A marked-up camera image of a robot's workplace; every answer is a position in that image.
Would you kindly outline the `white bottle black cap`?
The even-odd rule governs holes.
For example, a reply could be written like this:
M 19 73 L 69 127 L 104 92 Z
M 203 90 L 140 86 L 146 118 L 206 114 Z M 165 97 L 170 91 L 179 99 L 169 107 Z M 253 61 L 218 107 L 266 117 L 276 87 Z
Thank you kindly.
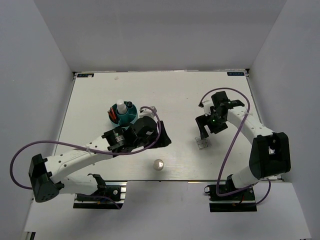
M 132 107 L 133 107 L 133 103 L 132 103 L 131 101 L 128 101 L 127 104 L 126 104 L 126 106 L 127 106 L 128 108 L 132 108 Z

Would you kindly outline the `red lip gloss tube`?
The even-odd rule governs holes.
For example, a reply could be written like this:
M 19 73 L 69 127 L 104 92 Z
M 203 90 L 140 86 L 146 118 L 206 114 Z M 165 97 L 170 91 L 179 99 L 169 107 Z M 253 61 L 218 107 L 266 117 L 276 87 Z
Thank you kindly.
M 114 114 L 113 114 L 111 109 L 108 110 L 108 115 L 109 115 L 110 119 L 113 121 L 114 120 Z
M 113 107 L 110 108 L 110 113 L 112 114 L 113 121 L 117 124 L 118 123 L 118 117 L 117 117 L 117 114 L 116 114 L 116 112 L 115 112 Z

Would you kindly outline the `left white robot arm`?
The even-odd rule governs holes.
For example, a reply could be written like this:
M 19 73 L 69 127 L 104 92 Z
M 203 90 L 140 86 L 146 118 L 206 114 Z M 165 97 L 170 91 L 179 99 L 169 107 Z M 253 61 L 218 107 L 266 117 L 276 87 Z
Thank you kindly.
M 35 201 L 44 203 L 59 194 L 80 194 L 96 200 L 111 198 L 114 191 L 99 174 L 77 176 L 75 173 L 100 161 L 130 155 L 138 148 L 164 148 L 171 142 L 163 121 L 144 116 L 127 128 L 118 126 L 105 132 L 87 146 L 56 156 L 37 154 L 31 159 L 28 173 Z

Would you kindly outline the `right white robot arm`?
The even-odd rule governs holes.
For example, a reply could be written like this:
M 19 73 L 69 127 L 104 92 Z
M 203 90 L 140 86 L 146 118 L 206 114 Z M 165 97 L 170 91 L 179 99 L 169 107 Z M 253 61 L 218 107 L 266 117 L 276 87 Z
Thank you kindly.
M 237 131 L 230 143 L 221 164 L 215 193 L 218 197 L 229 197 L 233 200 L 243 195 L 244 191 L 260 180 L 281 175 L 291 170 L 289 138 L 284 132 L 275 132 L 264 126 L 250 114 L 251 104 L 242 93 L 241 100 L 231 100 L 227 88 L 210 90 L 210 100 L 200 99 L 198 106 L 204 113 L 196 117 L 199 129 L 199 141 L 204 144 L 210 134 L 218 134 L 228 128 L 228 123 Z M 243 135 L 251 145 L 248 165 L 242 170 L 228 176 L 226 190 L 220 191 L 223 170 L 239 135 Z

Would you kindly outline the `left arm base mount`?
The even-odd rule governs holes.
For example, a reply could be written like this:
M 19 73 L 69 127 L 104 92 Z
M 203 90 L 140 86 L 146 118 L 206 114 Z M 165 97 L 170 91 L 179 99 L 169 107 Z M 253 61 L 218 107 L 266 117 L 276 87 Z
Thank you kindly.
M 91 194 L 76 194 L 74 209 L 120 210 L 125 202 L 127 182 L 106 181 L 99 174 L 89 173 L 94 178 L 96 190 Z

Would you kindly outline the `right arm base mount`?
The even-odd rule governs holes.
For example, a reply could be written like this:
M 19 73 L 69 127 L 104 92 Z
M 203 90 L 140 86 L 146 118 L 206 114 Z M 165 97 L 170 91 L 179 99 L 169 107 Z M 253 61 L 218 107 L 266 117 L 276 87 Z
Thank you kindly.
M 210 184 L 204 187 L 203 191 L 208 195 L 209 210 L 211 213 L 240 213 L 257 211 L 256 198 L 252 188 L 233 195 L 218 196 L 216 194 L 216 184 Z

